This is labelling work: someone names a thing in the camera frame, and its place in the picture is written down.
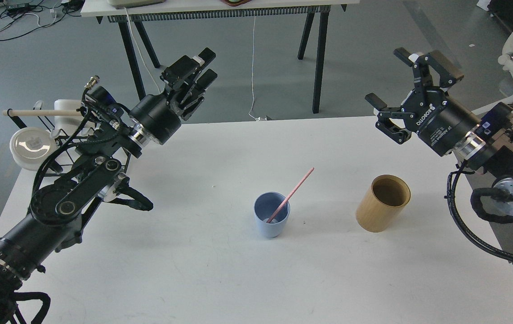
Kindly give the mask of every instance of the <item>wooden stick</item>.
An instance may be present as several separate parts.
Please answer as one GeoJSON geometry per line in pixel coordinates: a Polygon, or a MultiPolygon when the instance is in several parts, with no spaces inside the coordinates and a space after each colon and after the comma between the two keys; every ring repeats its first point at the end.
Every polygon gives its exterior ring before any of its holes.
{"type": "Polygon", "coordinates": [[[3,116],[78,116],[82,117],[79,111],[75,110],[3,110],[3,116]]]}

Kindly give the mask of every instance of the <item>cylindrical container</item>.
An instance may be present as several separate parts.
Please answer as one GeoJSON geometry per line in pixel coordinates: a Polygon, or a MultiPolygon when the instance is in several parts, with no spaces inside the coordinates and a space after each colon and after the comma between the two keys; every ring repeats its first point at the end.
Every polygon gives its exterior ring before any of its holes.
{"type": "Polygon", "coordinates": [[[49,132],[38,127],[18,130],[9,143],[10,153],[18,166],[36,171],[42,162],[57,149],[49,132]]]}
{"type": "MultiPolygon", "coordinates": [[[[79,109],[81,106],[80,100],[72,100],[72,99],[59,99],[54,102],[55,110],[72,110],[75,111],[79,109]]],[[[55,116],[54,117],[54,129],[58,133],[59,131],[64,131],[66,136],[71,136],[80,122],[82,121],[82,116],[55,116]]]]}
{"type": "Polygon", "coordinates": [[[254,202],[254,221],[256,221],[256,228],[258,228],[258,232],[265,238],[275,238],[284,229],[286,220],[289,218],[290,214],[290,203],[288,202],[270,223],[266,223],[284,200],[285,197],[280,193],[269,192],[263,193],[254,202]]]}
{"type": "Polygon", "coordinates": [[[410,201],[410,188],[399,177],[377,176],[357,208],[357,221],[369,232],[382,232],[410,201]]]}

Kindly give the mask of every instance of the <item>electronic device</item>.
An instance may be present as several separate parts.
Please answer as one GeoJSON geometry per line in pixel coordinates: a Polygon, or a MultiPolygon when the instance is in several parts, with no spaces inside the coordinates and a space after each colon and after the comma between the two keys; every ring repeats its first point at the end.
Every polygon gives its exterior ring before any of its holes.
{"type": "Polygon", "coordinates": [[[162,2],[165,1],[166,0],[107,0],[108,4],[116,9],[162,4],[162,2]]]}
{"type": "Polygon", "coordinates": [[[9,0],[6,2],[6,11],[10,14],[27,12],[31,6],[30,0],[9,0]]]}
{"type": "MultiPolygon", "coordinates": [[[[202,74],[214,58],[210,49],[194,58],[183,56],[162,72],[164,91],[149,94],[133,109],[117,103],[108,91],[97,86],[97,76],[90,79],[81,97],[79,110],[84,117],[78,129],[40,165],[26,217],[0,238],[0,324],[17,320],[24,323],[16,302],[32,299],[43,303],[32,324],[42,322],[49,310],[48,295],[15,291],[34,270],[45,272],[41,263],[53,251],[82,242],[82,232],[101,203],[142,211],[153,208],[147,197],[129,186],[128,158],[141,156],[150,141],[166,143],[180,127],[181,119],[191,117],[217,78],[210,69],[202,74]],[[122,121],[125,113],[133,121],[132,126],[122,121]],[[78,137],[88,122],[94,122],[98,129],[86,138],[78,137]],[[79,156],[70,170],[55,174],[57,179],[52,184],[40,187],[49,166],[71,148],[79,156]],[[127,154],[124,165],[114,157],[119,150],[127,154]],[[121,194],[131,199],[118,198],[121,194]]],[[[22,121],[15,122],[24,126],[22,121]]]]}
{"type": "Polygon", "coordinates": [[[454,153],[462,163],[457,171],[449,174],[445,198],[456,225],[473,244],[513,263],[513,254],[487,244],[468,229],[454,201],[461,174],[489,173],[495,181],[492,187],[474,189],[470,197],[472,208],[483,220],[513,223],[512,107],[498,103],[479,118],[449,96],[448,89],[460,82],[464,74],[441,52],[411,54],[398,48],[394,55],[412,70],[414,89],[400,107],[388,107],[375,94],[365,97],[375,108],[377,129],[398,144],[405,143],[416,133],[439,156],[454,153]],[[430,68],[439,74],[439,85],[433,84],[430,68]],[[392,119],[402,120],[404,127],[396,125],[392,119]],[[488,197],[499,213],[487,212],[482,197],[488,197]]]}

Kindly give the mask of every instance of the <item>plastic cup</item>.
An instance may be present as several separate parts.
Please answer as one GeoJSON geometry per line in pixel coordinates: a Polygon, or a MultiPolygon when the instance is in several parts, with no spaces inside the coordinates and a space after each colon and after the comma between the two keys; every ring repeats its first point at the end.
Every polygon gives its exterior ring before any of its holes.
{"type": "Polygon", "coordinates": [[[284,200],[285,197],[281,195],[281,193],[269,192],[263,193],[254,202],[254,221],[256,221],[256,228],[258,228],[258,232],[265,238],[275,238],[284,229],[286,220],[289,218],[290,214],[289,202],[286,203],[270,223],[266,223],[284,200]]]}

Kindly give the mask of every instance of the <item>wooden cup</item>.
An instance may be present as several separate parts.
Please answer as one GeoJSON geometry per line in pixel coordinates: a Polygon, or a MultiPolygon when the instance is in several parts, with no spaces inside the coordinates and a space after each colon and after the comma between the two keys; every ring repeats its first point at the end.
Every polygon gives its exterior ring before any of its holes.
{"type": "Polygon", "coordinates": [[[410,201],[410,188],[397,176],[377,176],[357,208],[357,221],[369,232],[382,232],[410,201]]]}

